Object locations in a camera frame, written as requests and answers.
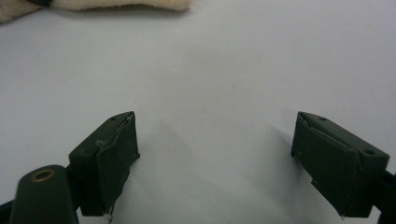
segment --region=white backdrop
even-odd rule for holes
[[[299,110],[396,171],[396,4],[195,0],[189,11],[46,9],[0,26],[0,203],[109,117],[136,113],[141,158],[117,223],[342,220],[290,156]],[[81,217],[80,223],[106,223]]]

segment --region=metal ring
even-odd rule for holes
[[[44,169],[35,172],[30,178],[33,182],[39,183],[52,178],[55,175],[55,171],[52,169]]]

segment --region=dark green plastic part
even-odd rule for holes
[[[376,192],[374,205],[382,212],[378,224],[395,224],[396,175],[386,172]]]
[[[300,112],[291,155],[343,217],[368,217],[389,155],[323,117]]]
[[[62,166],[45,166],[20,180],[10,223],[78,223],[67,172]]]
[[[0,205],[0,224],[8,224],[11,217],[12,204],[14,204],[14,201]]]
[[[109,213],[139,156],[134,112],[108,119],[70,153],[71,171],[82,183],[83,216]]]

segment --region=round hole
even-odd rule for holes
[[[374,155],[375,153],[370,149],[364,149],[364,152],[369,155]]]
[[[31,180],[33,182],[42,182],[42,181],[52,178],[54,175],[55,175],[55,171],[53,171],[52,169],[44,169],[44,170],[35,172],[32,175]]]

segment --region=fluffy white fabric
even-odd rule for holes
[[[126,5],[148,5],[153,7],[164,7],[174,10],[187,8],[191,0],[54,0],[52,7],[82,10],[95,7],[119,7]]]
[[[186,9],[191,0],[53,0],[51,7],[83,10],[96,7],[120,7],[127,5],[147,5],[173,10]],[[26,0],[0,0],[0,23],[39,10],[40,6]]]
[[[12,21],[25,14],[39,10],[40,6],[26,0],[0,0],[0,22]]]

